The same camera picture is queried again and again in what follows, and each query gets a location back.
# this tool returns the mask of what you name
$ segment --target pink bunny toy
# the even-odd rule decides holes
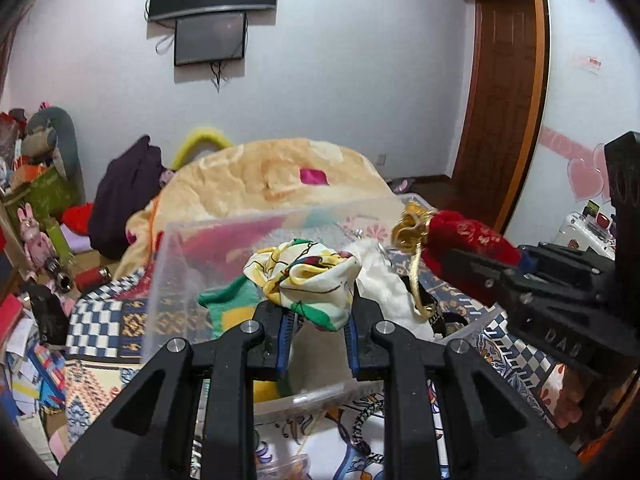
[[[33,217],[31,204],[18,208],[18,218],[20,219],[20,236],[24,241],[24,253],[27,261],[33,270],[39,270],[44,266],[47,258],[56,255],[56,250],[49,240],[49,237],[40,231],[40,224]]]

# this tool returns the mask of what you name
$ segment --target pink heart sticker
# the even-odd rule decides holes
[[[609,193],[609,173],[607,173],[607,161],[604,157],[604,144],[598,144],[593,150],[593,167],[600,171],[602,175],[602,200],[608,202],[611,200]]]
[[[581,158],[572,158],[566,170],[576,202],[594,198],[602,193],[604,187],[602,174],[599,170],[587,167]]]

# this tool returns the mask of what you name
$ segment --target patterned tablecloth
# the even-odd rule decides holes
[[[399,274],[408,269],[402,253],[392,253]],[[78,301],[71,315],[67,337],[66,417],[69,439],[75,442],[100,412],[140,369],[140,351],[145,331],[146,302],[152,266],[117,282],[111,282]],[[443,310],[457,312],[469,321],[484,312],[484,306],[462,294],[423,267],[420,282],[434,295]],[[202,320],[167,316],[165,333],[183,334],[185,323]],[[476,347],[537,413],[553,426],[553,412],[562,387],[564,367],[543,352],[510,335],[506,314],[500,314],[478,335]],[[430,390],[431,407],[438,431],[443,478],[448,476],[444,436],[436,396]],[[363,412],[382,405],[383,394],[337,406],[311,415],[255,427],[255,457],[258,465],[286,460],[306,453],[310,477],[316,479],[382,478],[382,466],[359,454],[351,444],[356,420]],[[373,453],[383,453],[382,412],[373,413],[362,424],[362,436]],[[197,476],[198,453],[194,447],[192,474]]]

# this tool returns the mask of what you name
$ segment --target magenta patch on blanket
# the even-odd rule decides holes
[[[300,168],[300,182],[310,186],[328,186],[326,174],[322,170],[312,170],[311,168]]]

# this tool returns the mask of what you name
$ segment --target metal screw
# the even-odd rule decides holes
[[[449,347],[456,354],[466,354],[467,352],[469,352],[469,350],[471,350],[471,345],[464,339],[454,339],[449,343]]]
[[[184,339],[174,337],[166,344],[166,349],[169,352],[177,354],[178,352],[182,352],[185,346],[187,346],[187,343],[185,343]]]
[[[395,329],[396,326],[386,319],[376,323],[376,330],[381,334],[391,334]]]
[[[258,323],[255,319],[248,319],[247,321],[243,321],[240,325],[240,330],[242,330],[245,334],[253,334],[260,330],[260,323]]]

